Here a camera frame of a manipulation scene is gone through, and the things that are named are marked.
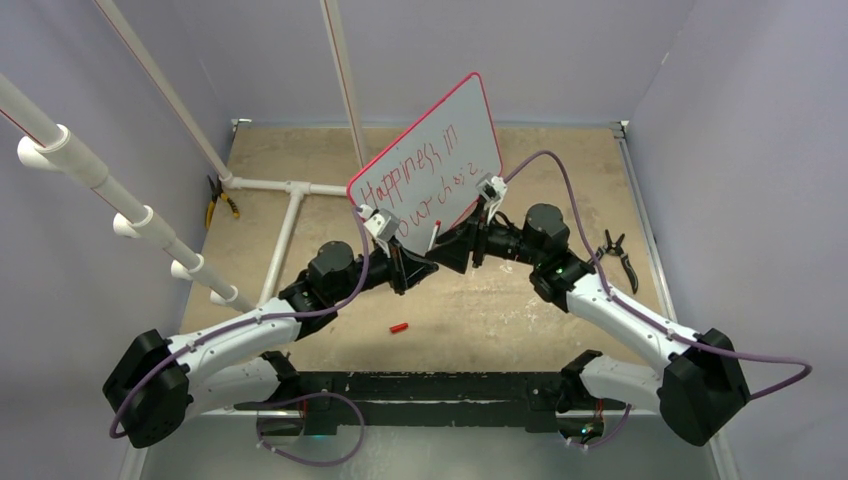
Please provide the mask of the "red framed whiteboard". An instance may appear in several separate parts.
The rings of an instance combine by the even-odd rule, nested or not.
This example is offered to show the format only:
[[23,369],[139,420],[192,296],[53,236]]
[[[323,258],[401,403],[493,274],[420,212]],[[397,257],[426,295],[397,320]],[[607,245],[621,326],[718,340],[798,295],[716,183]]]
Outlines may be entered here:
[[348,182],[356,206],[386,209],[396,237],[423,254],[478,198],[476,184],[503,160],[481,75],[469,73]]

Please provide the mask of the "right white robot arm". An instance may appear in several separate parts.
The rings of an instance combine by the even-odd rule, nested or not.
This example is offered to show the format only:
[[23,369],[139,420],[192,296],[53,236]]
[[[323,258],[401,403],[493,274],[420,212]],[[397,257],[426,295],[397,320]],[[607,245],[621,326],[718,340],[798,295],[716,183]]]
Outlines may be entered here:
[[616,400],[652,411],[682,440],[705,445],[753,398],[734,346],[724,333],[698,333],[664,319],[605,285],[568,246],[561,210],[531,206],[517,227],[481,206],[439,235],[426,258],[460,274],[489,256],[531,266],[535,293],[565,313],[605,331],[641,359],[616,360],[587,350],[561,371],[557,410]]

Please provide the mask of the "red whiteboard marker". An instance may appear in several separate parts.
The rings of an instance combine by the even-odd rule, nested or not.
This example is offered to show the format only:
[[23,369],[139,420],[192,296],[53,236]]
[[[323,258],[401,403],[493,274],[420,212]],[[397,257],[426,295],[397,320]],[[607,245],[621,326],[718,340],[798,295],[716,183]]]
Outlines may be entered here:
[[442,222],[440,220],[436,220],[433,225],[433,229],[431,231],[430,239],[428,242],[428,248],[426,250],[427,253],[431,252],[438,243],[438,238],[441,234],[442,230]]

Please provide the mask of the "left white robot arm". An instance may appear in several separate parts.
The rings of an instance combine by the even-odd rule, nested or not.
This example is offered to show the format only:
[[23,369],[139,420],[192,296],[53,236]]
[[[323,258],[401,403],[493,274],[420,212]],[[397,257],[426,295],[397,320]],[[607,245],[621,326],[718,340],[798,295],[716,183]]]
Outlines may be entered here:
[[193,334],[137,335],[107,377],[102,392],[114,411],[113,439],[136,448],[173,433],[201,406],[203,383],[248,355],[293,343],[327,326],[359,294],[382,284],[402,295],[438,265],[397,241],[354,255],[345,242],[322,245],[296,281],[265,304]]

